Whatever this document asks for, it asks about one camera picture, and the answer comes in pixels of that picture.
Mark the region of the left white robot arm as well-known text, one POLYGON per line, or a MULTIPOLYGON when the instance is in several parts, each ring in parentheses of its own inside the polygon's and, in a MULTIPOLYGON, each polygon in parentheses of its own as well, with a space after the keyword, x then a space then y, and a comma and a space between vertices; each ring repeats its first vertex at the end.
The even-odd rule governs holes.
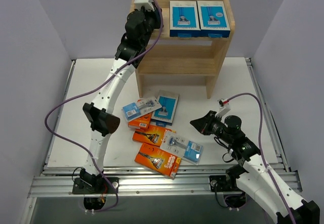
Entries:
POLYGON ((142 60, 139 55, 145 52, 153 31, 160 27, 158 8, 150 11, 141 7, 128 14, 126 31, 107 77, 109 83, 99 90, 91 103, 83 105, 92 130, 90 153, 80 177, 75 179, 73 194, 99 194, 109 189, 102 173, 109 138, 120 124, 120 118, 113 115, 113 109, 126 81, 142 60))

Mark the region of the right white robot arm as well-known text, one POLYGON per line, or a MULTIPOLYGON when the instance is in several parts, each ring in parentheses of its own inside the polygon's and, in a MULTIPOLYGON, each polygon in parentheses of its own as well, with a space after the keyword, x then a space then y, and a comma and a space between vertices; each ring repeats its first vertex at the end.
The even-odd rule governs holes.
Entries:
POLYGON ((297 194, 262 159, 260 149, 241 130, 239 117, 230 115, 222 120, 209 111, 190 124, 202 135, 214 135, 228 145, 237 165, 226 170, 227 188, 248 194, 275 223, 320 222, 319 206, 297 194))

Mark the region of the blue Harry's razor box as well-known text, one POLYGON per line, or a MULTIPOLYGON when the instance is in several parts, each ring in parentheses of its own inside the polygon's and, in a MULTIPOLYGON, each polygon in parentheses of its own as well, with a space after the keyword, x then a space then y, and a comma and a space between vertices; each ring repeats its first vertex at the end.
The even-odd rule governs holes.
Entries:
POLYGON ((170 1, 170 37, 199 37, 196 1, 170 1))
POLYGON ((223 1, 197 1, 200 36, 228 38, 230 25, 223 1))
POLYGON ((179 94, 160 90, 157 97, 161 108, 155 110, 151 120, 166 125, 172 125, 179 100, 179 94))

